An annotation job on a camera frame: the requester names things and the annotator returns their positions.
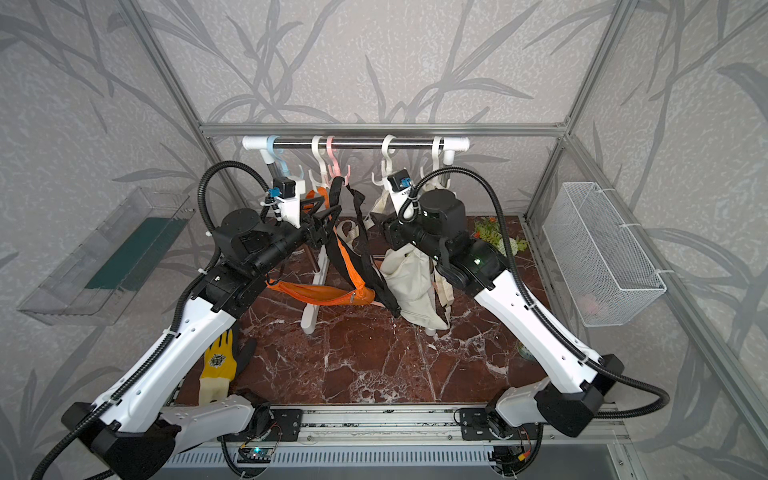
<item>green mat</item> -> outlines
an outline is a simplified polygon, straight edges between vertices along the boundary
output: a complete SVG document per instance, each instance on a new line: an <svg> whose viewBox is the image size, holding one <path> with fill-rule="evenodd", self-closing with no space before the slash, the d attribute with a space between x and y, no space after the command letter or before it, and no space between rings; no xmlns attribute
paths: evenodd
<svg viewBox="0 0 768 480"><path fill-rule="evenodd" d="M177 218L149 217L91 278L87 289L137 292L187 224Z"/></svg>

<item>white wire basket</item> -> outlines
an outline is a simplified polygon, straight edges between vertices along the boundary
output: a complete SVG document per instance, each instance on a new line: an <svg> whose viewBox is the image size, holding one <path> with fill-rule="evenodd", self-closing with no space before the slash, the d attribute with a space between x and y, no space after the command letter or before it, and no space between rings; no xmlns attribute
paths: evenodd
<svg viewBox="0 0 768 480"><path fill-rule="evenodd" d="M667 291L594 182L562 184L544 233L585 326L624 325Z"/></svg>

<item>marble floor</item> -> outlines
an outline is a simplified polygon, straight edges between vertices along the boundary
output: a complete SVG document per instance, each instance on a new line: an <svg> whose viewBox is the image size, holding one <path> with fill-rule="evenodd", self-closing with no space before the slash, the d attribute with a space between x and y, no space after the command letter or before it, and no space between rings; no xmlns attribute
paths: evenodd
<svg viewBox="0 0 768 480"><path fill-rule="evenodd" d="M472 231L473 219L468 223ZM512 237L524 237L517 217L506 223ZM370 246L373 255L386 251L377 233L371 233ZM528 288L548 306L531 251L516 258ZM283 279L311 283L302 250L287 262ZM349 289L333 266L326 284ZM375 306L320 307L308 336L300 327L303 307L266 290L243 315L241 342L248 336L258 346L232 389L247 387L275 404L487 402L502 389L545 376L537 363L520 357L516 338L492 314L458 290L450 329L434 336ZM201 372L198 361L177 404L197 404Z"/></svg>

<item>orange waist bag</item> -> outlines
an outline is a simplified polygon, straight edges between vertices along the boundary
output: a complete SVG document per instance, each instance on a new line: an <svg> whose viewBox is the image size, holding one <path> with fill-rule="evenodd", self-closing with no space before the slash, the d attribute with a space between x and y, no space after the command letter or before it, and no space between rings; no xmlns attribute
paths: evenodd
<svg viewBox="0 0 768 480"><path fill-rule="evenodd" d="M326 199L326 207L329 207L328 190L325 188L318 188L319 194L323 195ZM314 190L310 191L307 198L314 198ZM366 282L362 279L355 267L352 265L352 261L349 258L349 254L346 249L343 248L341 240L336 237L336 242L339 243L342 257L344 258L344 264L349 272L349 278L352 280L355 289L351 292L345 292L340 288L326 285L303 285L301 283L291 283L278 281L274 284L267 284L267 287L271 290L283 292L292 296L296 300L311 305L369 305L375 298L376 292L366 286Z"/></svg>

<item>vent grille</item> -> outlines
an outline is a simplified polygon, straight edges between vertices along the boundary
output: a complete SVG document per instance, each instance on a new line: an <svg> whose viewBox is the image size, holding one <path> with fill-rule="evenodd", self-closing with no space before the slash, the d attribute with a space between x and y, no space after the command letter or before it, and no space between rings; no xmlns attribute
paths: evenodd
<svg viewBox="0 0 768 480"><path fill-rule="evenodd" d="M307 447L280 446L270 467L344 467L414 465L489 465L492 447L462 446L382 446L382 447ZM232 458L236 449L230 449ZM225 466L221 449L197 447L168 460L165 468L206 468Z"/></svg>

